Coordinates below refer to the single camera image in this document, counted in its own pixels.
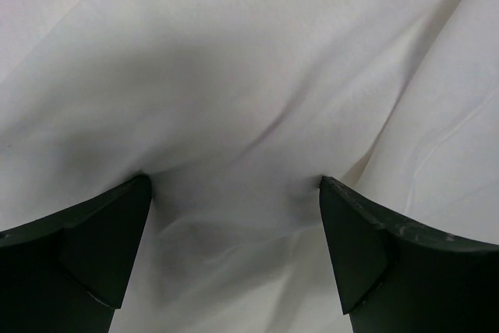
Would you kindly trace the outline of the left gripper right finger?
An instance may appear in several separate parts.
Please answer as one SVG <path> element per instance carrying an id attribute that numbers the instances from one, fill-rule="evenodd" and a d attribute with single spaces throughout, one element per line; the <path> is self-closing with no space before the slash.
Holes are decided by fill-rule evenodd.
<path id="1" fill-rule="evenodd" d="M 320 181 L 320 213 L 353 331 L 497 331 L 496 245 L 431 228 L 331 177 Z"/>

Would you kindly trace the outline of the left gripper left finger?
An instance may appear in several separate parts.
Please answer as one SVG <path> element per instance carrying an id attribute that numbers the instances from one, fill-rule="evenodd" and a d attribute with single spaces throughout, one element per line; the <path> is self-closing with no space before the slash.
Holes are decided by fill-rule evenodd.
<path id="1" fill-rule="evenodd" d="M 101 195 L 1 233 L 1 330 L 107 332 L 147 221 L 138 175 Z"/>

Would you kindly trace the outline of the white t-shirt red print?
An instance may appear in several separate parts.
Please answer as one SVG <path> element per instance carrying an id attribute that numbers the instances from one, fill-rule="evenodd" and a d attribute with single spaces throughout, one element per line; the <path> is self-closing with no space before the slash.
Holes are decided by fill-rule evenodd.
<path id="1" fill-rule="evenodd" d="M 1 227 L 137 173 L 113 332 L 340 332 L 324 175 L 498 241 L 498 0 L 1 0 Z"/>

